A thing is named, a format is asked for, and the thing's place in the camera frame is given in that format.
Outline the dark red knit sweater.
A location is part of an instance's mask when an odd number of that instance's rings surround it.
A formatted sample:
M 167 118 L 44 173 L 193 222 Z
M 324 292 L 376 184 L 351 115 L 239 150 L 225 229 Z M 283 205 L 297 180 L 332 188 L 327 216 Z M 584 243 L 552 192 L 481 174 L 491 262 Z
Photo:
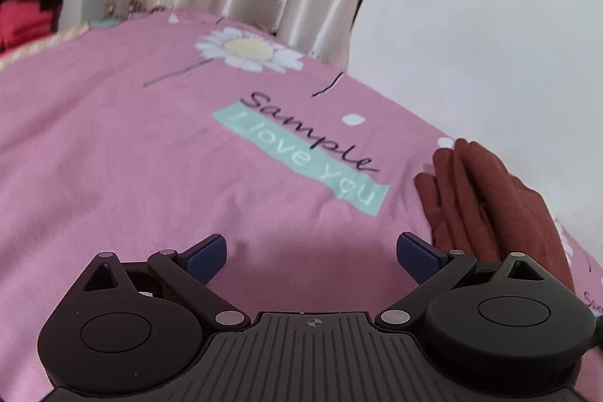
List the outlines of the dark red knit sweater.
M 458 139 L 453 148 L 435 151 L 432 167 L 414 183 L 436 249 L 462 250 L 485 262 L 522 252 L 574 289 L 545 200 L 509 173 L 496 154 Z

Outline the red cloth beside bed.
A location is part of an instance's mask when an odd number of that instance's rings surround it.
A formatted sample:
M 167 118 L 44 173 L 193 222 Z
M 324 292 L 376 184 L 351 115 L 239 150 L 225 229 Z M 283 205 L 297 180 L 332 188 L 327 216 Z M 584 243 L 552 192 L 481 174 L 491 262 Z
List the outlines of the red cloth beside bed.
M 1 3 L 1 52 L 50 36 L 56 31 L 60 8 L 41 9 L 37 0 Z

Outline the pink floral bed sheet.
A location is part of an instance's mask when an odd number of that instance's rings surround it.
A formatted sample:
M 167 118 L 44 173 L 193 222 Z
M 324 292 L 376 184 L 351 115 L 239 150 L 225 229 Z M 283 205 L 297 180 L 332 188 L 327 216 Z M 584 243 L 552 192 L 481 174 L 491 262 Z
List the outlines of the pink floral bed sheet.
M 570 291 L 596 320 L 574 389 L 473 392 L 431 366 L 411 335 L 376 325 L 417 286 L 396 259 L 399 236 L 435 247 L 415 176 L 456 140 L 256 29 L 195 11 L 92 29 L 9 64 L 2 399 L 600 400 L 602 269 L 556 222 Z M 52 386 L 38 337 L 97 254 L 144 262 L 215 234 L 227 259 L 208 288 L 249 327 L 212 335 L 190 369 L 148 392 Z

